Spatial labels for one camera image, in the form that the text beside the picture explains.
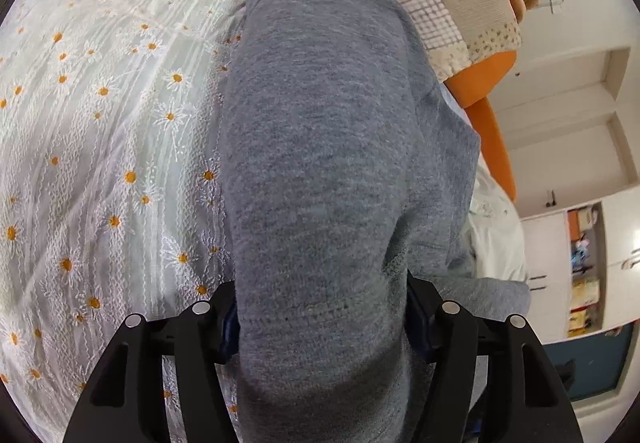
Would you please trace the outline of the grey zip sweatshirt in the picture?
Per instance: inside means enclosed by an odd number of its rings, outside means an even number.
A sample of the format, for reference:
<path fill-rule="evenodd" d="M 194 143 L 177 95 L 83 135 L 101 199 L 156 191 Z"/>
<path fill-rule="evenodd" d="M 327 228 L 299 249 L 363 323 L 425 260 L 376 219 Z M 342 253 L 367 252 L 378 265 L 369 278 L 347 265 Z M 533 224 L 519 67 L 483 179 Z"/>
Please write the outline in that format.
<path fill-rule="evenodd" d="M 409 276 L 487 319 L 518 281 L 476 278 L 461 231 L 480 141 L 395 0 L 246 0 L 224 84 L 220 181 L 247 442 L 405 442 L 430 367 Z"/>

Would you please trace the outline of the white wardrobe cabinet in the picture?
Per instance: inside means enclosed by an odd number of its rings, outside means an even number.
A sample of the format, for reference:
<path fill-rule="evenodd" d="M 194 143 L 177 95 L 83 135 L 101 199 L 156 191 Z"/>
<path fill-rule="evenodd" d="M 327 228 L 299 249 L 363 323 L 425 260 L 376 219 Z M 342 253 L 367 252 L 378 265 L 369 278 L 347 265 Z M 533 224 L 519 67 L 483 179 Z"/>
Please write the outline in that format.
<path fill-rule="evenodd" d="M 574 402 L 623 387 L 639 341 L 639 190 L 524 220 L 528 320 Z"/>

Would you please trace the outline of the beige hoodie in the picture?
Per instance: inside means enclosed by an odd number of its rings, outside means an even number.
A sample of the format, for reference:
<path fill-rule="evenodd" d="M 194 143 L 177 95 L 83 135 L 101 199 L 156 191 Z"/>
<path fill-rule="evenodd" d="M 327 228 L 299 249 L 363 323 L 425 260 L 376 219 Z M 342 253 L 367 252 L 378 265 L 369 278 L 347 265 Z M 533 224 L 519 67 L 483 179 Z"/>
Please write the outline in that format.
<path fill-rule="evenodd" d="M 468 218 L 462 235 L 476 278 L 526 281 L 525 238 L 518 211 L 478 157 Z"/>

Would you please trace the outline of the white daisy embroidered cloth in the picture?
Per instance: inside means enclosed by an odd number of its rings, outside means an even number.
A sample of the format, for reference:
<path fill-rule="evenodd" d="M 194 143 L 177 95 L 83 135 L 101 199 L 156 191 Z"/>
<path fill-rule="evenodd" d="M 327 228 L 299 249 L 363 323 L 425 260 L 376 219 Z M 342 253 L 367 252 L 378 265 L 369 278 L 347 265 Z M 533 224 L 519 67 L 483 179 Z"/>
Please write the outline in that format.
<path fill-rule="evenodd" d="M 232 278 L 221 82 L 244 0 L 15 0 L 1 26 L 1 381 L 64 437 L 125 317 Z"/>

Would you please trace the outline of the orange sofa bed frame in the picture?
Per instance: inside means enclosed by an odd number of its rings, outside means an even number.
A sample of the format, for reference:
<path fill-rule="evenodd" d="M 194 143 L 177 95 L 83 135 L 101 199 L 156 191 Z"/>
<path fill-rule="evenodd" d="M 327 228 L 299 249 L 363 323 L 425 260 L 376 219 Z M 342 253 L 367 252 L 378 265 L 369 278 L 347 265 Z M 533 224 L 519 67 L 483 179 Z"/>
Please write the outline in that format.
<path fill-rule="evenodd" d="M 516 200 L 515 180 L 489 93 L 506 77 L 515 61 L 515 51 L 496 53 L 445 81 L 445 86 L 480 136 L 480 150 L 490 174 L 512 202 Z"/>

